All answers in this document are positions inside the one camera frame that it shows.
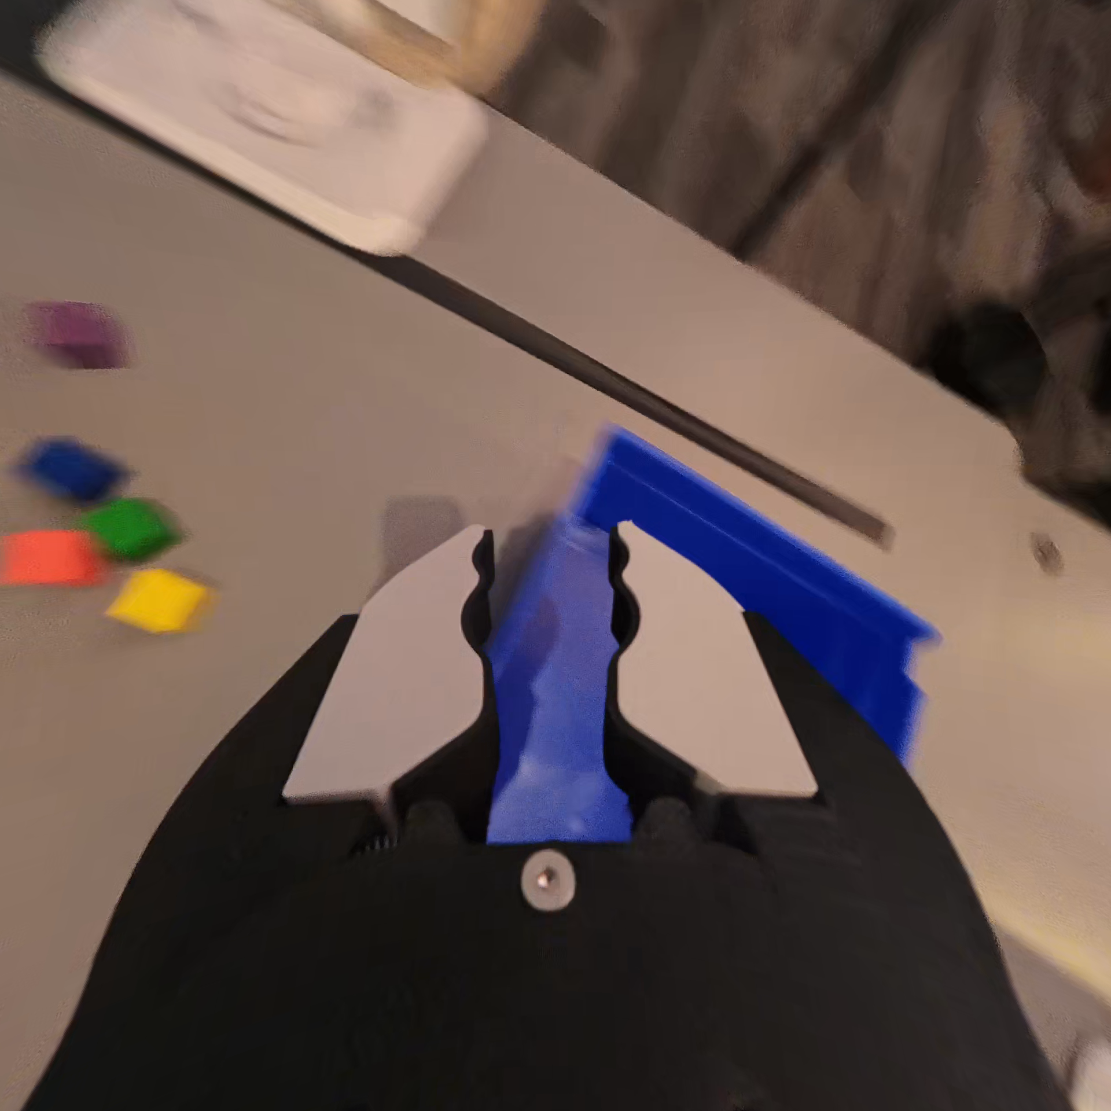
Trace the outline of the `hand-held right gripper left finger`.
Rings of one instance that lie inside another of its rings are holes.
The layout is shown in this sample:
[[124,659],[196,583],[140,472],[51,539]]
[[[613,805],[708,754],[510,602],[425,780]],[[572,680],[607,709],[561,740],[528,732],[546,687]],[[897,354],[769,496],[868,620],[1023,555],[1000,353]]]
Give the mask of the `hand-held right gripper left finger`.
[[400,823],[418,802],[486,823],[498,768],[493,532],[469,525],[363,606],[290,772],[296,804],[371,803]]

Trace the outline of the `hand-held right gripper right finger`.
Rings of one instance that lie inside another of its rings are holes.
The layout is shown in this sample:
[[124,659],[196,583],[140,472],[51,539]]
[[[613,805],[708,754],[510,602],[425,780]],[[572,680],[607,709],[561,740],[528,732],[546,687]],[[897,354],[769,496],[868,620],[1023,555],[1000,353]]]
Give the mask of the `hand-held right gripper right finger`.
[[814,798],[816,775],[743,605],[630,519],[609,540],[605,766],[629,805]]

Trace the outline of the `blue plastic storage bin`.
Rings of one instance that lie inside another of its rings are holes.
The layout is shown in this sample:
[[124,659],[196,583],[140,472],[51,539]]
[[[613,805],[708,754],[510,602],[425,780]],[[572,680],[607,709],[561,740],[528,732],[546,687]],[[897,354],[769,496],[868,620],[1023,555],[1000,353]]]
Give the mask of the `blue plastic storage bin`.
[[632,521],[716,578],[786,640],[903,762],[923,693],[924,618],[632,431],[601,437],[491,635],[502,757],[492,845],[617,842],[630,805],[605,768],[609,532]]

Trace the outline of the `yellow wooden cube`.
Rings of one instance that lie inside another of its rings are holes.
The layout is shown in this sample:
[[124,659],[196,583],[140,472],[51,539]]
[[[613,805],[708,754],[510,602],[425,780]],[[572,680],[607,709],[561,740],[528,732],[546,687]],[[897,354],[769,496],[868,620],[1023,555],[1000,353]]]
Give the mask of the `yellow wooden cube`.
[[210,585],[168,568],[134,571],[105,611],[117,624],[149,634],[179,634],[195,628],[210,609]]

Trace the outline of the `green wooden cube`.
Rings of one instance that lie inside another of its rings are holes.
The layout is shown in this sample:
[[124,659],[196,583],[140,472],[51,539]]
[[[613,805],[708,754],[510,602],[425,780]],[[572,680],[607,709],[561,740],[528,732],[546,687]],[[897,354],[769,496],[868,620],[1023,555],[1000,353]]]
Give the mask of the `green wooden cube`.
[[118,497],[84,512],[77,528],[107,560],[138,563],[176,547],[186,538],[181,522],[160,501]]

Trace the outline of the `orange wooden cube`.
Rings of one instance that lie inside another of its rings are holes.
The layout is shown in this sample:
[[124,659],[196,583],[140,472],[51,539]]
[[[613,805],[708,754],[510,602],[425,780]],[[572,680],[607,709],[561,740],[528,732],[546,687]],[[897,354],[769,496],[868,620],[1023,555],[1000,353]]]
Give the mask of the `orange wooden cube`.
[[4,534],[5,585],[92,587],[105,581],[108,563],[85,530],[39,530]]

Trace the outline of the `dark blue wooden cube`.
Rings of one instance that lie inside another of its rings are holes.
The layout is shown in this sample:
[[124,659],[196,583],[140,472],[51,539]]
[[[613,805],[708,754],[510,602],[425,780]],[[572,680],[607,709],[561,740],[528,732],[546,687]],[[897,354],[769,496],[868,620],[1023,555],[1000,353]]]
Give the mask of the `dark blue wooden cube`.
[[12,470],[39,489],[83,507],[112,500],[132,478],[132,468],[70,436],[36,438]]

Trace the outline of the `purple wooden cube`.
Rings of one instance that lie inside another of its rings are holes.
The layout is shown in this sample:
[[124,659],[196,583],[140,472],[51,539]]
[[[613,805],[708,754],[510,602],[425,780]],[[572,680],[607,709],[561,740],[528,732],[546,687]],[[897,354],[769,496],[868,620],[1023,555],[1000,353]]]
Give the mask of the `purple wooden cube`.
[[115,312],[93,302],[43,300],[25,310],[31,346],[55,364],[116,370],[132,361],[132,345]]

